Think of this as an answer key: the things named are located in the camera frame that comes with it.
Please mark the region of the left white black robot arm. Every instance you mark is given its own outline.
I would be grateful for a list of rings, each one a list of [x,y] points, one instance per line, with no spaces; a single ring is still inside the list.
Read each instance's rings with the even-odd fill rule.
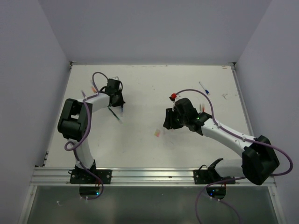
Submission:
[[[80,177],[86,183],[92,183],[97,178],[97,171],[91,167],[95,160],[88,144],[88,135],[92,126],[92,114],[101,109],[112,107],[123,108],[125,101],[122,95],[123,85],[118,77],[109,78],[106,86],[92,96],[84,93],[82,99],[66,99],[59,122],[58,132],[67,140],[66,151],[75,155],[75,166],[82,169]]]

